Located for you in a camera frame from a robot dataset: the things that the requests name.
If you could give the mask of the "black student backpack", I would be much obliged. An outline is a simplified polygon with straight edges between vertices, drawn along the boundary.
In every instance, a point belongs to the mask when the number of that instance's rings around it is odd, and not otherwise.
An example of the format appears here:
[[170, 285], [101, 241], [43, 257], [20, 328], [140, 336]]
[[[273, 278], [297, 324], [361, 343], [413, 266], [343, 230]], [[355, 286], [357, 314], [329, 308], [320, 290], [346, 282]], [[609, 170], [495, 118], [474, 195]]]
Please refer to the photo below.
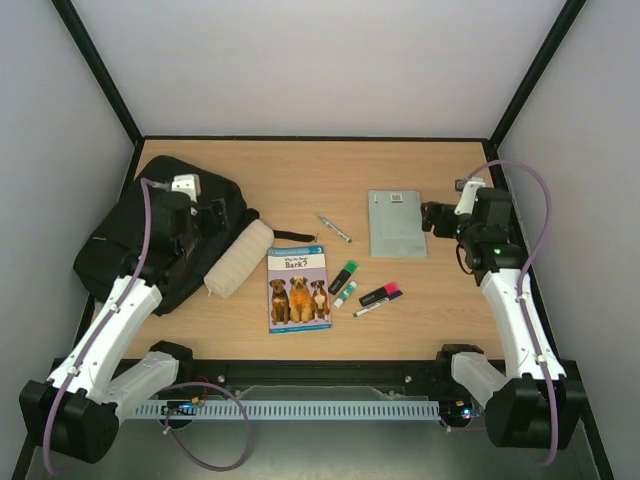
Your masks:
[[[197, 174], [201, 193], [196, 202], [172, 192], [176, 175]], [[197, 206], [223, 198], [229, 230], [203, 235]], [[204, 285], [204, 277], [254, 220], [240, 187], [232, 180], [170, 156], [158, 156], [121, 195], [81, 248], [74, 270], [81, 283], [102, 303], [107, 315], [124, 308], [138, 285], [158, 289], [155, 314], [175, 310]], [[275, 240], [310, 243], [315, 236], [274, 230]]]

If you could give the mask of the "cream fabric pencil case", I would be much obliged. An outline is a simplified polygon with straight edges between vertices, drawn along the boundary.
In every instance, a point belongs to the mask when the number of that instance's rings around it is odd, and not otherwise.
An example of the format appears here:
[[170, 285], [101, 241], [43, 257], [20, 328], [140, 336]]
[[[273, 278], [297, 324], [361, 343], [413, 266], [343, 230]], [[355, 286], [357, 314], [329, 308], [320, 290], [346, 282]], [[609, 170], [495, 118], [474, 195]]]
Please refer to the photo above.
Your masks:
[[204, 277], [210, 295], [228, 299], [254, 272], [272, 246], [274, 231], [261, 220], [251, 222]]

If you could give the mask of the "dog picture book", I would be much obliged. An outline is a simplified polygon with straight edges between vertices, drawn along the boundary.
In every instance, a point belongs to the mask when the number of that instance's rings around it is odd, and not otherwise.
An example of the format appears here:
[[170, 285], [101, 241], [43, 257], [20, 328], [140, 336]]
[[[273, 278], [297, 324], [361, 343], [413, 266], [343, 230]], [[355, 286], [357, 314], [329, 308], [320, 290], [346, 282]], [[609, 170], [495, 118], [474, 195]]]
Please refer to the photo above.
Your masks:
[[324, 247], [270, 248], [266, 259], [269, 332], [330, 329], [333, 321]]

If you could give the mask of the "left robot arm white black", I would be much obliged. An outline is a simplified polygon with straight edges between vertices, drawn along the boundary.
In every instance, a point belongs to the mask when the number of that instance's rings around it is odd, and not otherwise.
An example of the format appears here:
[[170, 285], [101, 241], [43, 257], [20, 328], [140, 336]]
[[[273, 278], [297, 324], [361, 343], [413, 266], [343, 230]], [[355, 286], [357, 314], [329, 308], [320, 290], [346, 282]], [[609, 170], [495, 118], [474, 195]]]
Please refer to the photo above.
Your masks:
[[27, 432], [50, 473], [57, 471], [54, 453], [101, 460], [137, 407], [192, 375], [193, 351], [168, 341], [124, 373], [116, 369], [149, 316], [176, 308], [200, 286], [204, 250], [229, 229], [226, 205], [182, 192], [145, 193], [143, 202], [141, 246], [125, 258], [94, 322], [46, 380], [29, 381], [19, 395]]

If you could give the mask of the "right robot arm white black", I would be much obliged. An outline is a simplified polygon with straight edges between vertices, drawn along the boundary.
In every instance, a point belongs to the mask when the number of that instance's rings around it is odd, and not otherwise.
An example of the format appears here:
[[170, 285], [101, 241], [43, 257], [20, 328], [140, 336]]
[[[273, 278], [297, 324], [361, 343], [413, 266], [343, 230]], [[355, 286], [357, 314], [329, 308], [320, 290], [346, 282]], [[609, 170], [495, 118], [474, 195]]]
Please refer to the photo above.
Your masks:
[[586, 402], [582, 382], [556, 358], [540, 323], [523, 248], [509, 240], [512, 200], [508, 192], [479, 187], [458, 204], [425, 202], [422, 228], [456, 240], [467, 269], [496, 321], [505, 369], [499, 371], [477, 348], [444, 347], [449, 359], [436, 367], [445, 390], [464, 387], [485, 412], [491, 442], [498, 447], [563, 450]]

